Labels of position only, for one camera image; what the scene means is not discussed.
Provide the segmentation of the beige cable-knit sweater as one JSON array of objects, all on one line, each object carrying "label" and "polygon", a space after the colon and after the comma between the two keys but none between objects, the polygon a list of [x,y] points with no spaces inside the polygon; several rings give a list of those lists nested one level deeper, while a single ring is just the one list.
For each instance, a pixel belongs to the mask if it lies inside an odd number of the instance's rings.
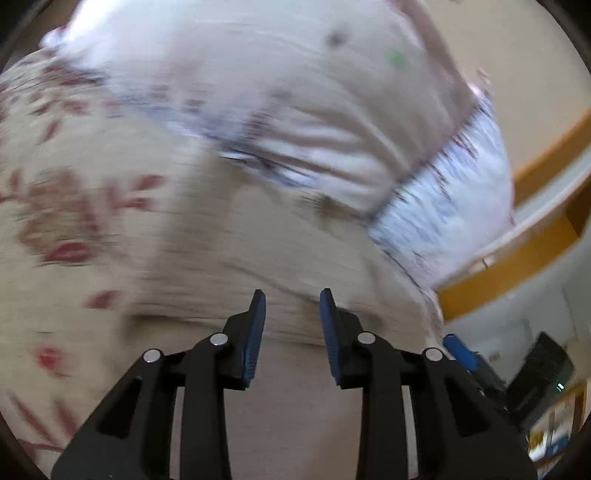
[{"label": "beige cable-knit sweater", "polygon": [[238,479],[351,479],[361,396],[329,372],[318,296],[396,347],[438,343],[435,294],[419,287],[349,222],[328,232],[294,213],[276,186],[197,142],[149,148],[135,166],[150,194],[148,248],[129,309],[217,326],[266,294],[266,326],[252,388],[228,397]]}]

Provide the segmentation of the yellow wooden bed frame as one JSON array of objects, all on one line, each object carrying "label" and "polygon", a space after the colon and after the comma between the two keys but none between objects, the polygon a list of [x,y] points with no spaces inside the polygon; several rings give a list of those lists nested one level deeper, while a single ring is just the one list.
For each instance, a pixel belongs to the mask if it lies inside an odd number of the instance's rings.
[{"label": "yellow wooden bed frame", "polygon": [[577,243],[590,223],[590,113],[518,170],[515,200],[524,216],[469,269],[444,284],[444,321],[471,314],[542,272]]}]

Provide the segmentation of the floral bed sheet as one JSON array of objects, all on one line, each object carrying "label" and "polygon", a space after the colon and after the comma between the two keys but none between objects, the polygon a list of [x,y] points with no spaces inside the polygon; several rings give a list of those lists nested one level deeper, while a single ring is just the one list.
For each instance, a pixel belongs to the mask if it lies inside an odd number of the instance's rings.
[{"label": "floral bed sheet", "polygon": [[[152,224],[137,160],[190,142],[215,152],[45,50],[1,77],[1,412],[43,473],[145,350],[188,349],[228,319],[211,327],[129,309]],[[249,173],[328,232],[363,229],[328,200]]]}]

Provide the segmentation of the pink floral right pillow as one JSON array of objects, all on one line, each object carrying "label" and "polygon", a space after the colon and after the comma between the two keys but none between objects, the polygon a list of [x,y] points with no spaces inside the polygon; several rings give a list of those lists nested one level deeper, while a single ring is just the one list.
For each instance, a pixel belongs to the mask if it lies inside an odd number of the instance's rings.
[{"label": "pink floral right pillow", "polygon": [[42,45],[222,157],[346,209],[422,285],[511,225],[494,102],[420,1],[82,1]]}]

